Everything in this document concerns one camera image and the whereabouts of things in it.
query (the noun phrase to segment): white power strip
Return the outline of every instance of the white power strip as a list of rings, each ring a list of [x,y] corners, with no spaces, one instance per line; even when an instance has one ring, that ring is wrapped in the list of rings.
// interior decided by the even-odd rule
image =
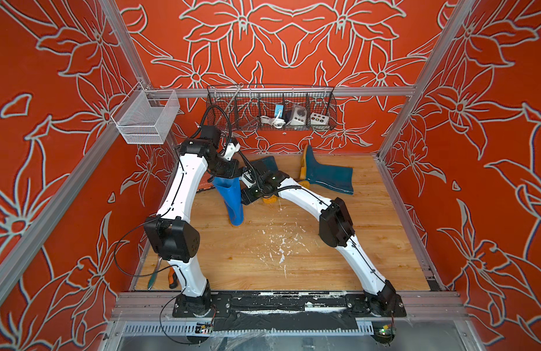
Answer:
[[[320,115],[319,113],[314,112],[310,116],[309,125],[316,130],[328,130],[329,116]]]
[[[292,119],[290,120],[291,126],[298,126],[297,128],[294,128],[295,130],[301,130],[303,129],[302,126],[305,126],[305,120],[306,115],[308,112],[305,108],[298,106],[294,107],[292,110]]]

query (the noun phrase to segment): wooden floor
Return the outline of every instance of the wooden floor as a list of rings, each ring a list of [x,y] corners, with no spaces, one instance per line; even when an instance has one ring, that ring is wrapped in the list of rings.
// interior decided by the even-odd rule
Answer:
[[[299,177],[301,156],[275,159],[281,171]],[[316,155],[316,159],[354,168],[353,196],[313,184],[311,189],[343,198],[360,244],[376,268],[397,290],[429,290],[372,156]],[[244,215],[244,223],[234,228],[216,190],[195,198],[191,225],[200,233],[197,255],[212,290],[362,290],[344,258],[320,240],[318,221],[300,207],[284,199],[274,204],[258,200],[244,206]],[[142,274],[152,272],[156,262],[150,249]],[[136,289],[146,289],[148,279],[140,278]],[[165,270],[153,290],[167,289]]]

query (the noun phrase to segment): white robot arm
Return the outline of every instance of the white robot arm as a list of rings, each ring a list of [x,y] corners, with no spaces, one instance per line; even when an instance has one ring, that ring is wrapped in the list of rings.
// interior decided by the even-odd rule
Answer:
[[[263,158],[246,163],[250,167],[245,167],[241,176],[247,186],[241,194],[243,204],[276,194],[308,211],[319,221],[319,237],[343,255],[360,280],[365,295],[375,301],[372,312],[386,314],[393,311],[401,298],[360,246],[344,201],[340,198],[331,200],[302,187],[287,174],[278,171],[274,160],[269,163],[268,157],[266,161]]]
[[[202,126],[198,139],[186,139],[178,151],[177,173],[169,192],[155,217],[144,225],[152,249],[173,267],[182,294],[177,303],[196,316],[204,316],[211,306],[210,283],[202,274],[197,258],[200,235],[190,225],[191,207],[200,179],[208,171],[221,178],[240,176],[239,162],[232,159],[239,150],[235,138],[221,156],[216,152],[220,131],[214,126]]]
[[[177,173],[167,197],[156,216],[148,218],[144,225],[153,250],[173,266],[182,286],[177,304],[185,305],[187,311],[196,316],[206,315],[211,306],[210,283],[197,259],[200,235],[190,225],[191,206],[200,179],[208,171],[221,178],[241,177],[247,185],[241,191],[244,205],[277,194],[308,211],[319,221],[319,237],[343,255],[360,280],[366,297],[376,302],[372,312],[389,315],[401,298],[360,246],[344,201],[322,197],[287,174],[270,171],[261,160],[252,164],[241,155],[249,167],[240,171],[239,161],[232,158],[239,151],[237,140],[231,139],[223,155],[216,152],[219,141],[220,131],[216,127],[202,126],[200,138],[186,139],[181,144]]]
[[[299,184],[292,178],[286,178],[281,182],[280,187],[289,185]],[[294,202],[296,205],[308,211],[318,221],[322,212],[326,211],[332,203],[331,199],[324,198],[306,188],[286,189],[278,192],[278,196]],[[374,267],[374,264],[360,246],[356,235],[351,235],[351,237],[349,237],[346,246],[337,245],[335,248],[349,263],[350,267],[360,280],[362,288],[366,292],[376,294],[378,291],[382,291],[385,286],[384,281],[386,278]]]

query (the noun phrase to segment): floral pattern wall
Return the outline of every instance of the floral pattern wall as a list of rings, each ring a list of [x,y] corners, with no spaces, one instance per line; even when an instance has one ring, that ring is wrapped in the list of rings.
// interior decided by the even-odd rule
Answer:
[[[155,88],[238,82],[343,87],[412,86],[457,0],[116,0]],[[372,153],[405,102],[337,98],[337,128],[237,134],[253,153]],[[181,101],[173,132],[190,135],[204,113]]]
[[[541,349],[541,1],[475,3],[386,164],[488,349]]]
[[[97,0],[0,1],[0,263],[136,81]],[[167,145],[118,138],[0,308],[0,350],[97,347],[130,278],[114,243],[161,201]],[[117,258],[134,272],[142,232]]]

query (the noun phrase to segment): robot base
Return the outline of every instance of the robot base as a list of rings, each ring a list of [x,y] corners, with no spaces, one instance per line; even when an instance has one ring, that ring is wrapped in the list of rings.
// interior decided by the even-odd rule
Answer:
[[[204,293],[199,297],[188,297],[180,294],[173,307],[174,318],[207,317],[214,316],[213,307],[216,309],[214,318],[229,317],[232,295],[211,295],[210,283],[206,282]]]

